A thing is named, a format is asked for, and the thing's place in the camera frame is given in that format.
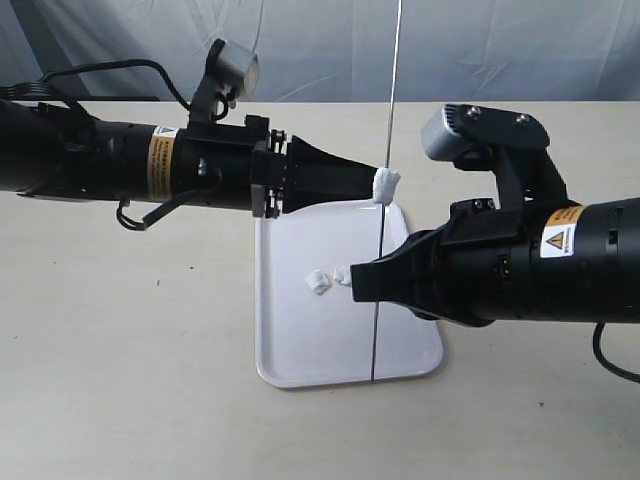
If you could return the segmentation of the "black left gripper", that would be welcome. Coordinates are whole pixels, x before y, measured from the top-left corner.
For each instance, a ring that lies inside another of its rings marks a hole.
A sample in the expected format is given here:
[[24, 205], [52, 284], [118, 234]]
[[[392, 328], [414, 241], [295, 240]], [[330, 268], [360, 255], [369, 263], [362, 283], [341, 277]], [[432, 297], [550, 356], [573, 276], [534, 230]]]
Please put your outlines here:
[[[284, 156], [270, 147], [270, 120], [248, 115], [242, 125], [189, 120], [172, 154], [172, 197], [186, 205], [280, 214]], [[377, 168], [329, 154], [297, 136], [287, 146], [282, 213], [313, 205], [369, 200]]]

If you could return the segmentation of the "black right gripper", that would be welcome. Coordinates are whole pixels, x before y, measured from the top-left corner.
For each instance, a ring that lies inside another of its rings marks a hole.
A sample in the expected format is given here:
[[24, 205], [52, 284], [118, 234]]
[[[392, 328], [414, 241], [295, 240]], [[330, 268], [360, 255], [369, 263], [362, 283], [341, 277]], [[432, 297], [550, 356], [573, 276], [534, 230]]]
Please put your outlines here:
[[417, 318], [460, 325], [496, 320], [542, 320], [545, 305], [534, 285], [545, 206], [478, 209], [474, 200], [451, 205], [450, 217], [418, 230], [381, 258], [350, 266], [357, 303], [409, 304]]

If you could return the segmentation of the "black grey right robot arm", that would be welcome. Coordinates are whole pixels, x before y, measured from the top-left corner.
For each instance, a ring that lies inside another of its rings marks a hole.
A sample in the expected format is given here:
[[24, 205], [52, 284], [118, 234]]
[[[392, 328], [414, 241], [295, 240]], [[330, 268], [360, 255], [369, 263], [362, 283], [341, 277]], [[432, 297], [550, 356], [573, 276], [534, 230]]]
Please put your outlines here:
[[356, 302], [425, 320], [639, 321], [639, 201], [495, 209], [456, 202], [449, 220], [350, 268]]

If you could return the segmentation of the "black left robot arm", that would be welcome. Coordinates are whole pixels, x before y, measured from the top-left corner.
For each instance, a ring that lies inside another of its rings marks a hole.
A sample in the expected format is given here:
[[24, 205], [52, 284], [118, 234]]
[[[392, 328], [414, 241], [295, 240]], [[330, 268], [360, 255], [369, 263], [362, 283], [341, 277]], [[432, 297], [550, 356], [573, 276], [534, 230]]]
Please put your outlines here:
[[322, 151], [248, 115], [240, 125], [184, 128], [106, 121], [71, 108], [1, 103], [1, 188], [46, 200], [156, 204], [146, 230], [182, 205], [276, 218], [305, 207], [368, 200], [375, 167]]

